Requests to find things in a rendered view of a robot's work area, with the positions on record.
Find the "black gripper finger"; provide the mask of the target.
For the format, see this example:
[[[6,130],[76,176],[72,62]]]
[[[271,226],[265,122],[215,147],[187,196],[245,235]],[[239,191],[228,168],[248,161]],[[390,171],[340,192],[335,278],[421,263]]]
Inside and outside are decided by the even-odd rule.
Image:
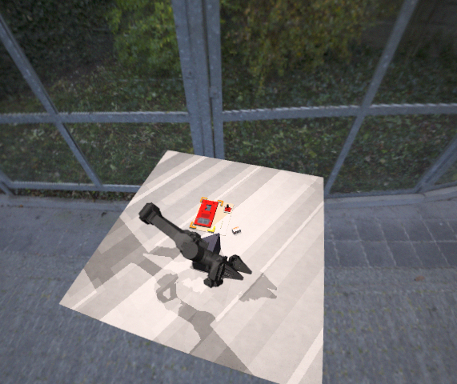
[[[224,262],[219,272],[218,281],[229,278],[242,281],[244,277],[227,262]]]
[[[244,263],[240,257],[237,257],[234,269],[246,274],[252,274],[252,270]]]

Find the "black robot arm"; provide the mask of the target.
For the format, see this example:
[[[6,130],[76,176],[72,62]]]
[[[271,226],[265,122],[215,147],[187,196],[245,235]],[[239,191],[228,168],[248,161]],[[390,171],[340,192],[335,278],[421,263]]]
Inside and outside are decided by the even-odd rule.
[[[147,225],[152,225],[161,230],[165,235],[175,241],[184,258],[204,265],[205,257],[211,251],[207,250],[209,242],[201,239],[201,235],[189,230],[181,230],[172,222],[162,216],[160,209],[154,203],[147,203],[138,213],[139,220]],[[209,286],[221,286],[223,279],[213,282],[207,278],[203,284]]]

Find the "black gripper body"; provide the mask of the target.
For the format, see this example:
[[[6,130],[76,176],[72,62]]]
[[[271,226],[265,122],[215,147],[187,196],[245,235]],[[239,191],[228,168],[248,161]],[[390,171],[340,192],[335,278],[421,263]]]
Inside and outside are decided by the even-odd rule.
[[[227,262],[229,265],[231,265],[233,268],[235,268],[235,263],[237,260],[237,257],[240,257],[238,255],[232,255],[229,257],[227,260],[227,256],[221,256],[218,255],[217,252],[210,252],[206,255],[205,260],[204,260],[204,266],[206,269],[210,269],[208,277],[211,281],[216,282],[218,281],[219,272],[221,270],[221,266],[224,262]]]

